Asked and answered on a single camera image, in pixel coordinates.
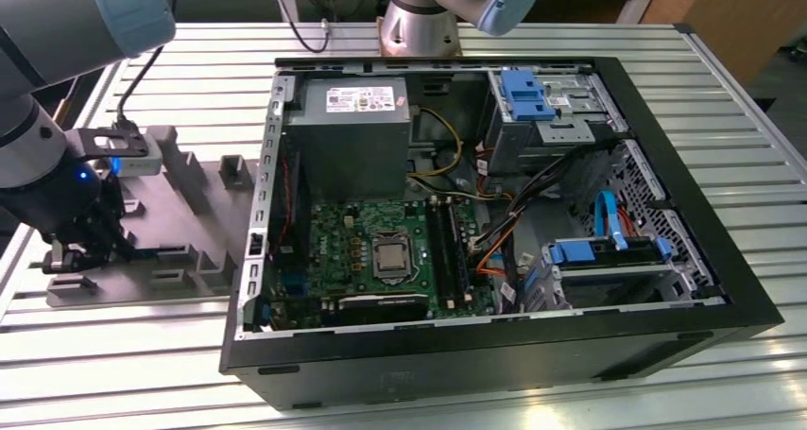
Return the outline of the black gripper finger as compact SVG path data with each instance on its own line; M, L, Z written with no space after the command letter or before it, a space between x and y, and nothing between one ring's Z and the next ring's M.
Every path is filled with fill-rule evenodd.
M125 237L121 219L126 214L122 189L117 178L101 179L101 192L97 201L100 222L108 244L114 253L130 262L134 256L134 247Z
M101 267L110 256L110 238L97 234L44 233L41 240L52 246L41 261L45 274L68 274Z

